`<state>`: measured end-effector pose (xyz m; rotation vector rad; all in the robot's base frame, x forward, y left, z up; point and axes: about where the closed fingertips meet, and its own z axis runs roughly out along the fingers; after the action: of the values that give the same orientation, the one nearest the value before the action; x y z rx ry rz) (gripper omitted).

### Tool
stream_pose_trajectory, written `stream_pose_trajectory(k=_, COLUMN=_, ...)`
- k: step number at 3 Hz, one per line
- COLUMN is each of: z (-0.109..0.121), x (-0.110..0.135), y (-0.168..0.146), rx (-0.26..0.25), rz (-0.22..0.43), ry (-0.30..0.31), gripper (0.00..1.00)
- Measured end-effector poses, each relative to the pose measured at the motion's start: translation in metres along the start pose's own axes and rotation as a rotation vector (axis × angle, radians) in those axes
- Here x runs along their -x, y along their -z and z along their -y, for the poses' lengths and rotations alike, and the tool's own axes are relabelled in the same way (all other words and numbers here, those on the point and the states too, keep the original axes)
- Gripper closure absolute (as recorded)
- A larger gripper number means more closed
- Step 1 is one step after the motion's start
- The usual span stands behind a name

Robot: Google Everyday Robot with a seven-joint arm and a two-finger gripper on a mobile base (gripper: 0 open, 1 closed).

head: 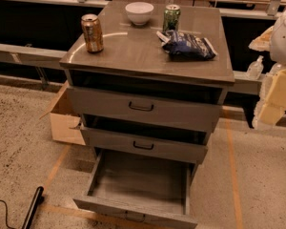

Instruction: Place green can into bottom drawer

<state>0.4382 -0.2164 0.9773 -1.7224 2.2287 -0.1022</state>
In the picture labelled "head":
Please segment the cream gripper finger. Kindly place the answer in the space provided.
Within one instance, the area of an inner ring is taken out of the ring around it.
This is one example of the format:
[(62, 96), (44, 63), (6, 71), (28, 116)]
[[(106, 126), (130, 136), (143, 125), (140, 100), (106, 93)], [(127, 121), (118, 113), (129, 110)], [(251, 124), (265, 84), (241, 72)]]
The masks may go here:
[(250, 44), (249, 48), (258, 52), (268, 52), (270, 50), (270, 40), (273, 33), (273, 26), (268, 28), (260, 36), (254, 39)]
[(286, 112), (286, 67), (275, 75), (266, 74), (252, 124), (255, 129), (275, 126)]

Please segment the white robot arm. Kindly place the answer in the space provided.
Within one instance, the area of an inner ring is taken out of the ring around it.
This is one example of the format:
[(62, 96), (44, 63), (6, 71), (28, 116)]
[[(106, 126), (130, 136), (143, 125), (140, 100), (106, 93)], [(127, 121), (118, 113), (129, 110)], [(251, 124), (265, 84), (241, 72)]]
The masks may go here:
[(270, 58), (280, 64), (277, 73), (268, 73), (260, 88), (260, 100), (255, 107), (253, 125), (275, 126), (286, 111), (286, 10), (275, 24), (254, 39), (249, 48), (270, 53)]

